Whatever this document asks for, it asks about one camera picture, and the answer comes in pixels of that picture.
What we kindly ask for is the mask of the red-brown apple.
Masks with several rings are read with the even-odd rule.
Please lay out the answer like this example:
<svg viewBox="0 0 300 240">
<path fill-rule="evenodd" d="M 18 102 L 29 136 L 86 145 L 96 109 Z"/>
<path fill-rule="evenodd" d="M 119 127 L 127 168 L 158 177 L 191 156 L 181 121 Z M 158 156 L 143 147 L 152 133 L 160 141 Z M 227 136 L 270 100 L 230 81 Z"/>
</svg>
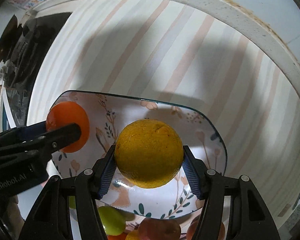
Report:
<svg viewBox="0 0 300 240">
<path fill-rule="evenodd" d="M 194 220 L 191 222 L 188 230 L 187 230 L 187 233 L 186 233 L 186 239 L 187 240 L 191 240 L 194 233 L 195 233 L 195 230 L 197 228 L 197 225 L 198 225 L 198 220 L 199 220 L 200 216 L 197 216 L 194 218 Z M 219 235 L 218 235 L 218 240 L 223 240 L 225 237 L 225 226 L 223 224 L 223 222 L 221 222 L 221 227 L 220 227 L 220 231 L 219 231 Z"/>
</svg>

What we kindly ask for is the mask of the floral rabbit ceramic plate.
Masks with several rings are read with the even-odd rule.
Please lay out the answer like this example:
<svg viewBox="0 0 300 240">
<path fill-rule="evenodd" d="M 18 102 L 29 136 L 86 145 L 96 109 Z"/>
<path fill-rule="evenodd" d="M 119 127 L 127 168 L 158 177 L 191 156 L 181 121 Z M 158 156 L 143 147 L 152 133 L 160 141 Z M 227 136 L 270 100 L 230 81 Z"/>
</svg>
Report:
<svg viewBox="0 0 300 240">
<path fill-rule="evenodd" d="M 190 107 L 119 96 L 114 94 L 69 90 L 62 93 L 57 103 L 71 101 L 87 113 L 90 135 L 87 143 L 77 152 L 57 152 L 52 162 L 62 178 L 78 175 L 103 158 L 120 132 L 130 123 L 140 119 L 154 119 L 170 125 L 184 145 L 189 146 L 195 158 L 206 167 L 224 174 L 228 155 L 226 146 L 209 119 Z M 130 183 L 116 171 L 104 204 L 136 215 L 156 219 L 175 219 L 201 208 L 192 193 L 184 171 L 167 184 L 154 189 L 142 189 Z"/>
</svg>

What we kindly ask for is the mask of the dark red apple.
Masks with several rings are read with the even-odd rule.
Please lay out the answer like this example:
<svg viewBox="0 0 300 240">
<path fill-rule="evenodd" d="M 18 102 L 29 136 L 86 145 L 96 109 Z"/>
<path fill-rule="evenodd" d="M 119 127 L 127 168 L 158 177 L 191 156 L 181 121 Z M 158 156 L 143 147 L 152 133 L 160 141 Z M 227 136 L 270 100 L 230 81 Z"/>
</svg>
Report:
<svg viewBox="0 0 300 240">
<path fill-rule="evenodd" d="M 181 227 L 175 220 L 145 218 L 138 227 L 140 239 L 179 239 Z"/>
</svg>

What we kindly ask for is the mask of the yellow pear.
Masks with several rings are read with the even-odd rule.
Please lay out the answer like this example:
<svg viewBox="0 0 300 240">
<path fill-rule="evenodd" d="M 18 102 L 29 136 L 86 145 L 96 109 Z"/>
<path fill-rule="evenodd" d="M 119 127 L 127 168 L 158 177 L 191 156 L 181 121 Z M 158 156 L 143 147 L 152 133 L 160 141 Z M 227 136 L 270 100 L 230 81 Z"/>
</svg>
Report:
<svg viewBox="0 0 300 240">
<path fill-rule="evenodd" d="M 125 240 L 140 240 L 140 235 L 138 230 L 133 230 L 126 235 Z"/>
</svg>

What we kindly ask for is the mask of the yellow orange fruit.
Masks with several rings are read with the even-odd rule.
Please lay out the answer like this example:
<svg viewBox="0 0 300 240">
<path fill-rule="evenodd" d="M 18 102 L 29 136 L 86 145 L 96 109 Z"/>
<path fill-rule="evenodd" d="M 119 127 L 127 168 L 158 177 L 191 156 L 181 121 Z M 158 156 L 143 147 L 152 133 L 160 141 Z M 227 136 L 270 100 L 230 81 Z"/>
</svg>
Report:
<svg viewBox="0 0 300 240">
<path fill-rule="evenodd" d="M 115 144 L 117 168 L 128 181 L 143 189 L 161 187 L 179 172 L 183 143 L 168 124 L 143 119 L 127 125 Z"/>
</svg>

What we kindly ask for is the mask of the small orange tangerine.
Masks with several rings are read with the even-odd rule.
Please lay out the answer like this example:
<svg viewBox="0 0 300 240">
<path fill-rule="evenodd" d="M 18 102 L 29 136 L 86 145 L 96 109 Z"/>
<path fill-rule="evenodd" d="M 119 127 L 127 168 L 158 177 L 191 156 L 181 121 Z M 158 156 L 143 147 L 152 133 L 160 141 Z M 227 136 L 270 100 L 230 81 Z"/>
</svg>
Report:
<svg viewBox="0 0 300 240">
<path fill-rule="evenodd" d="M 127 237 L 127 234 L 125 232 L 119 234 L 119 235 L 108 235 L 108 240 L 125 240 Z"/>
<path fill-rule="evenodd" d="M 48 131 L 61 128 L 71 123 L 76 123 L 81 129 L 78 141 L 62 149 L 64 153 L 79 151 L 89 139 L 90 123 L 86 111 L 79 104 L 72 101 L 63 101 L 54 105 L 46 118 L 46 129 Z"/>
</svg>

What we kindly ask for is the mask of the black gas stove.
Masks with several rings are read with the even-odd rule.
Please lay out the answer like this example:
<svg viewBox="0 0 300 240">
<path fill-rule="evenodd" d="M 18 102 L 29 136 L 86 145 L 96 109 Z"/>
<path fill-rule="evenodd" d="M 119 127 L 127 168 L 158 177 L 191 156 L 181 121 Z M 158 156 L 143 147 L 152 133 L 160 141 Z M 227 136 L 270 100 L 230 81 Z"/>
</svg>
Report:
<svg viewBox="0 0 300 240">
<path fill-rule="evenodd" d="M 70 17 L 61 12 L 33 18 L 25 24 L 12 16 L 0 38 L 0 63 L 12 120 L 26 125 L 34 83 L 53 41 Z"/>
</svg>

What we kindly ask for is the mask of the striped cat tablecloth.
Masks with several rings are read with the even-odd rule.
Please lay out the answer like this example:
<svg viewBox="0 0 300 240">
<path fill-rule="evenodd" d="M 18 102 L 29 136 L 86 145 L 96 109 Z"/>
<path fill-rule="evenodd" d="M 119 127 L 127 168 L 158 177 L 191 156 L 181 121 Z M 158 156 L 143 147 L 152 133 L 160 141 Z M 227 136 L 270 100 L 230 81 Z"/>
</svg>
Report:
<svg viewBox="0 0 300 240">
<path fill-rule="evenodd" d="M 300 194 L 300 99 L 271 59 L 212 16 L 169 0 L 83 0 L 53 42 L 27 123 L 46 118 L 69 89 L 190 106 L 228 150 L 228 176 L 247 174 L 277 226 Z"/>
</svg>

